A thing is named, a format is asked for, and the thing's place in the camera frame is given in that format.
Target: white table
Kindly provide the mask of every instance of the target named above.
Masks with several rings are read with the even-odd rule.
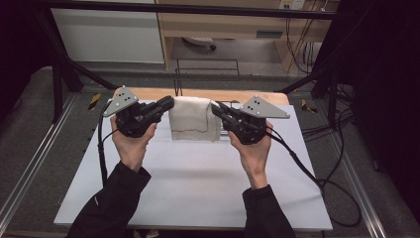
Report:
[[[302,164],[313,174],[309,156],[292,106],[282,105],[290,119],[269,119]],[[171,141],[168,113],[162,116],[148,145],[144,168],[152,179],[142,192],[129,226],[157,229],[237,230],[245,226],[242,192],[249,182],[239,154],[229,138],[221,141]],[[111,132],[109,119],[103,137]],[[105,142],[109,174],[119,162],[111,139]],[[295,230],[331,230],[316,184],[295,165],[275,141],[266,165],[268,182]],[[101,188],[95,132],[54,223],[70,225],[86,201]]]

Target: black controller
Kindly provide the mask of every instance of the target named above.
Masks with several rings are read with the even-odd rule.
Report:
[[[116,113],[117,128],[127,137],[142,137],[152,123],[158,123],[164,112],[174,105],[173,97],[166,96],[157,102],[134,103]]]
[[[222,119],[223,128],[232,131],[243,145],[251,145],[265,136],[265,118],[257,118],[239,109],[228,107],[222,102],[212,104],[212,112]]]

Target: metal rail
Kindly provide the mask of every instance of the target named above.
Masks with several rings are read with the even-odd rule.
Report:
[[[15,185],[15,188],[10,193],[9,197],[7,198],[3,207],[1,208],[0,237],[2,237],[3,233],[6,231],[6,228],[12,220],[13,215],[18,209],[32,181],[37,175],[38,170],[43,164],[43,161],[47,156],[48,152],[50,151],[50,148],[52,147],[55,138],[57,137],[59,131],[61,130],[72,109],[74,100],[77,97],[77,95],[77,93],[73,93],[67,98],[64,104],[64,110],[61,117],[56,123],[51,125],[49,131],[47,132],[46,136],[44,137],[43,141],[41,142],[31,161],[29,162],[27,168],[25,169],[19,181]]]
[[[219,6],[196,6],[174,4],[122,3],[122,2],[93,2],[93,1],[59,1],[38,0],[38,6],[57,9],[120,11],[120,12],[156,12],[156,13],[184,13],[226,16],[249,16],[270,18],[297,18],[319,20],[349,20],[357,17],[354,14],[318,11],[300,11],[283,9],[240,8]]]

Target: gray metal bracket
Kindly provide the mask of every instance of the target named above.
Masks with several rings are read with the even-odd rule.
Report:
[[[290,114],[272,105],[264,99],[254,96],[240,110],[257,118],[290,118]]]
[[[135,104],[139,98],[126,86],[123,86],[114,100],[109,104],[107,110],[104,112],[104,117],[109,117],[127,107]]]

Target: black sleeve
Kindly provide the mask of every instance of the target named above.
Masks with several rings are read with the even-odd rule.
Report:
[[[74,220],[67,238],[123,237],[139,204],[140,193],[151,175],[140,168],[133,172],[121,162],[108,177],[106,186],[86,203]]]
[[[295,237],[270,185],[256,190],[249,188],[243,198],[247,210],[246,238]]]

